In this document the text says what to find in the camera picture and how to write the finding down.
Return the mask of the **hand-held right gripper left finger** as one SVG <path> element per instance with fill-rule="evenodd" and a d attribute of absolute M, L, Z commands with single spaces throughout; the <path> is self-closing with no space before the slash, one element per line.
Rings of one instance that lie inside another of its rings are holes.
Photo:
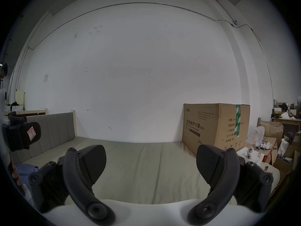
<path fill-rule="evenodd" d="M 39 213 L 65 205 L 68 196 L 92 222 L 112 225 L 115 213 L 98 200 L 92 186 L 106 167 L 103 145 L 91 145 L 80 151 L 70 147 L 58 162 L 49 161 L 28 176 L 32 200 Z"/>

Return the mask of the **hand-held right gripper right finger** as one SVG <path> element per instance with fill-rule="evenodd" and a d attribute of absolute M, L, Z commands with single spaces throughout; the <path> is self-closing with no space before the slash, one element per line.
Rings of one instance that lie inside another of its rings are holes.
<path fill-rule="evenodd" d="M 196 155 L 197 168 L 210 186 L 202 202 L 188 213 L 192 225 L 212 221 L 228 204 L 232 196 L 238 205 L 256 213 L 266 208 L 271 194 L 273 175 L 252 161 L 246 162 L 233 148 L 223 151 L 212 145 L 200 145 Z"/>

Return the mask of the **person's left hand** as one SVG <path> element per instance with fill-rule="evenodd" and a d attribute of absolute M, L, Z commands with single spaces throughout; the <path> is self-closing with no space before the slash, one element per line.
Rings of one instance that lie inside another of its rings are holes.
<path fill-rule="evenodd" d="M 8 165 L 8 171 L 9 171 L 10 175 L 12 176 L 13 182 L 14 182 L 15 186 L 17 187 L 17 189 L 19 190 L 19 192 L 21 193 L 21 195 L 25 196 L 26 193 L 24 191 L 24 187 L 21 182 L 21 178 L 19 176 L 18 170 L 16 168 L 16 165 L 15 165 L 15 162 L 14 162 L 12 156 L 10 156 L 10 163 Z"/>

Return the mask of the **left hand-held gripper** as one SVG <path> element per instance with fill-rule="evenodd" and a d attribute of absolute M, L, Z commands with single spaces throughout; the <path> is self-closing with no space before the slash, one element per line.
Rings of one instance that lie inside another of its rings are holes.
<path fill-rule="evenodd" d="M 0 90 L 0 126 L 10 151 L 29 149 L 41 138 L 41 127 L 36 121 L 27 122 L 27 117 L 16 111 L 5 115 L 6 89 Z"/>

